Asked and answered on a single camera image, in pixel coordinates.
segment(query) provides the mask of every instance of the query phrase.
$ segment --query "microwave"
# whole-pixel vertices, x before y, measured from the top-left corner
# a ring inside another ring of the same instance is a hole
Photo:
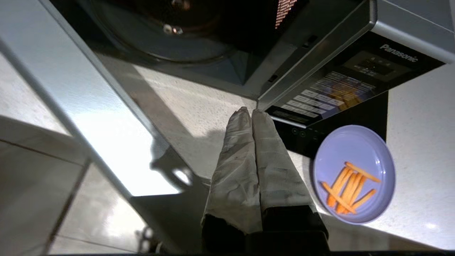
[[[389,89],[455,59],[445,0],[0,3],[4,56],[173,253],[200,252],[207,188],[94,51],[257,100],[306,155],[383,130]]]
[[[51,2],[95,51],[256,100],[309,157],[344,124],[385,140],[386,94],[344,111],[455,60],[449,1]]]

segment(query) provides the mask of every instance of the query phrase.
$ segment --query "carrot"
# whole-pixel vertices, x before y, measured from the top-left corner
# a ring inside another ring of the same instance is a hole
[[[358,173],[361,173],[363,176],[367,177],[368,179],[374,181],[374,182],[381,182],[378,178],[374,177],[373,175],[369,174],[367,171],[351,164],[350,162],[345,163],[347,167],[353,169],[354,171],[357,171]]]
[[[356,211],[350,206],[348,205],[348,203],[346,203],[344,200],[342,200],[330,187],[329,185],[327,184],[327,182],[322,182],[322,186],[325,188],[325,190],[331,194],[335,200],[341,204],[342,206],[344,206],[346,209],[348,209],[348,211],[356,214]]]
[[[360,181],[359,183],[357,184],[357,187],[354,191],[354,194],[352,195],[351,197],[351,200],[349,201],[349,205],[352,205],[354,204],[355,200],[357,199],[357,197],[359,196],[360,192],[362,191],[362,188],[364,187],[364,184],[365,184],[365,181],[367,180],[367,178],[365,176],[362,176],[361,175],[361,178],[360,178]]]
[[[353,171],[348,167],[343,168],[343,170],[338,175],[338,178],[332,185],[332,189],[335,193],[339,194],[340,190],[343,188],[344,184],[348,180],[349,174],[351,174],[352,172]],[[335,200],[335,198],[329,194],[329,196],[327,197],[327,205],[329,207],[335,207],[336,202],[337,201]]]
[[[349,178],[348,184],[346,185],[346,188],[344,188],[343,195],[341,195],[341,199],[345,202],[349,202],[351,200],[352,194],[354,194],[354,184],[357,179],[357,174],[351,174],[351,177]],[[342,213],[344,211],[344,207],[341,204],[337,205],[336,212],[338,214]]]
[[[370,190],[366,195],[364,195],[359,201],[355,202],[352,205],[352,208],[355,210],[363,205],[368,199],[370,199],[376,193],[375,189]]]

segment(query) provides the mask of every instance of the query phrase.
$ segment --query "countertop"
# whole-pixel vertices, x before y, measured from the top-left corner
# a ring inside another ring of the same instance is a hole
[[[132,66],[101,61],[200,176],[210,178],[230,115],[254,101]],[[442,249],[455,249],[455,65],[389,93],[387,145],[397,171],[390,207],[366,227]],[[69,135],[8,61],[0,56],[0,115]],[[289,152],[310,191],[310,159]],[[317,208],[327,212],[317,200]]]

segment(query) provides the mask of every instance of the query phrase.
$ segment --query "microwave display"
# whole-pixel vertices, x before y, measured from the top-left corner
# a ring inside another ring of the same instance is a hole
[[[411,71],[410,68],[398,65],[367,51],[360,51],[344,63],[343,66],[384,82]]]
[[[357,66],[355,66],[357,68],[364,68],[366,70],[371,70],[373,72],[376,72],[380,75],[383,75],[383,76],[386,76],[388,74],[390,74],[393,69],[387,67],[386,65],[381,65],[381,64],[378,64],[376,62],[374,62],[373,60],[363,60],[361,63],[357,64]]]

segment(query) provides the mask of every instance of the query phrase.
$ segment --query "speckled countertop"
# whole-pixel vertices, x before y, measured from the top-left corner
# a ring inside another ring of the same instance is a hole
[[[250,110],[256,106],[254,101],[210,87],[100,58],[169,143],[203,177],[210,178],[215,169],[230,115],[241,106]],[[387,145],[397,170],[396,190],[390,207],[367,227],[455,249],[454,79],[455,65],[446,65],[390,91]],[[3,56],[0,115],[69,135]],[[310,159],[292,152],[290,156],[311,187]],[[321,205],[318,210],[327,214]]]

